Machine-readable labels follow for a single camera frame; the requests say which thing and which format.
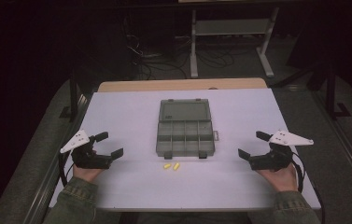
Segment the white metal desk frame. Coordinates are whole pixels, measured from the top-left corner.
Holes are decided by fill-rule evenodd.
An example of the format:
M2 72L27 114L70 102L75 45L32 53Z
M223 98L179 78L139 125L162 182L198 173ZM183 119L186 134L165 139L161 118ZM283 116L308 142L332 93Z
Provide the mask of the white metal desk frame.
M190 77L198 77L196 37L209 35L263 35L263 41L256 47L260 64L267 77L274 77L274 71L266 57L279 8L272 10L271 16L266 19L241 19L241 20L210 20L198 21L196 11L192 11L191 36L190 36Z

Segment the metal floor rail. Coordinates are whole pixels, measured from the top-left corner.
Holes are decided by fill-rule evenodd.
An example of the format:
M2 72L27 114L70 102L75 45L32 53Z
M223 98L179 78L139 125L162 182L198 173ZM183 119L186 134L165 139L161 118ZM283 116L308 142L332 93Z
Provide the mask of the metal floor rail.
M35 185L32 201L28 203L22 224L41 224L49 208L49 203L61 182L59 165L61 147L77 132L89 104L90 96L78 97L77 116L73 122L61 119L65 106L70 105L70 94L55 96L38 125L37 131L28 146L26 157L29 169L29 182Z
M352 144L350 140L346 137L345 131L337 121L336 117L333 117L326 109L325 107L325 101L322 96L320 96L317 92L312 92L312 98L316 102L317 106L319 107L321 113L327 120L327 122L330 124L332 131L335 133L338 141L342 145L342 148L345 152L345 156L347 160L349 161L351 167L352 167Z

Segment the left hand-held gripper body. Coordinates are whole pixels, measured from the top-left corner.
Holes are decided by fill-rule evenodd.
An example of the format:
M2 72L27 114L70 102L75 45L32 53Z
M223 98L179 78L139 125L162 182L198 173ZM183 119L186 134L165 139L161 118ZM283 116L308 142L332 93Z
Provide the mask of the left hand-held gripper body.
M84 130L79 130L60 149L60 152L70 152L74 164L79 168L108 169L112 163L111 157L97 155L93 151L93 144L96 143L94 136L88 136Z

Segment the wooden table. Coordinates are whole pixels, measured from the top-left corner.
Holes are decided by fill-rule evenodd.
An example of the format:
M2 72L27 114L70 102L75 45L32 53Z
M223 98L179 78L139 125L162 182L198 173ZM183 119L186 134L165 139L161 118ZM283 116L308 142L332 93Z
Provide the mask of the wooden table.
M140 80L108 81L100 84L98 92L121 91L193 91L193 90L232 90L232 89L266 89L262 78L209 78L209 79L174 79L174 80Z

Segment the black metal stand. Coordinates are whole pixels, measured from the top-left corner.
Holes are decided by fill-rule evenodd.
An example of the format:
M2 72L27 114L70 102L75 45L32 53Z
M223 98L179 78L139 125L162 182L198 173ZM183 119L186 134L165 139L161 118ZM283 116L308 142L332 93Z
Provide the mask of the black metal stand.
M70 89L70 105L65 106L61 112L61 119L69 119L73 122L77 116L77 106L78 106L78 85L76 81L75 74L72 73L69 79L69 89Z
M335 102L335 81L336 75L334 73L331 63L327 65L327 89L326 89L326 111L330 118L337 120L340 117L350 117L351 114L343 103Z

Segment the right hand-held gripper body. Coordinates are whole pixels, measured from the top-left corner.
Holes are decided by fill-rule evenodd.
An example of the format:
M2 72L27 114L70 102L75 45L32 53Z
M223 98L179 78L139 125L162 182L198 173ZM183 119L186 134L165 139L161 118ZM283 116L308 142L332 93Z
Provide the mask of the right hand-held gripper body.
M287 168L293 161L294 146L312 146L313 139L307 139L288 131L279 130L271 134L268 141L270 151L264 155L250 156L248 160L252 170L275 170Z

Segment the grey plastic compartment box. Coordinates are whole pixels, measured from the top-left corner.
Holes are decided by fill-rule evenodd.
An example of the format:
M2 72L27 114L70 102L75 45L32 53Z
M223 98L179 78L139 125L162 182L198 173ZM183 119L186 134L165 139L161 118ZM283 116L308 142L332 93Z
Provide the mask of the grey plastic compartment box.
M207 99L161 100L156 153L206 159L216 151L215 132Z

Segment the person's left hand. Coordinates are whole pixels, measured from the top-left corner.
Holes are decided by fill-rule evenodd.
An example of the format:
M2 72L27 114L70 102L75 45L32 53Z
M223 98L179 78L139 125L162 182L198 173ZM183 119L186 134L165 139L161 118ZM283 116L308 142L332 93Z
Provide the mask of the person's left hand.
M90 183L92 183L102 172L102 169L84 169L79 168L76 165L73 166L73 177L82 179Z

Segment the person's right hand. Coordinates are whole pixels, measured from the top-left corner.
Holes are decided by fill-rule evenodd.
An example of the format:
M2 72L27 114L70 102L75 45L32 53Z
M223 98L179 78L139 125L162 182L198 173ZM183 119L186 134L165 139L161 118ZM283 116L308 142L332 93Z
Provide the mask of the person's right hand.
M296 171L292 164L278 171L259 170L258 174L265 178L277 192L298 190Z

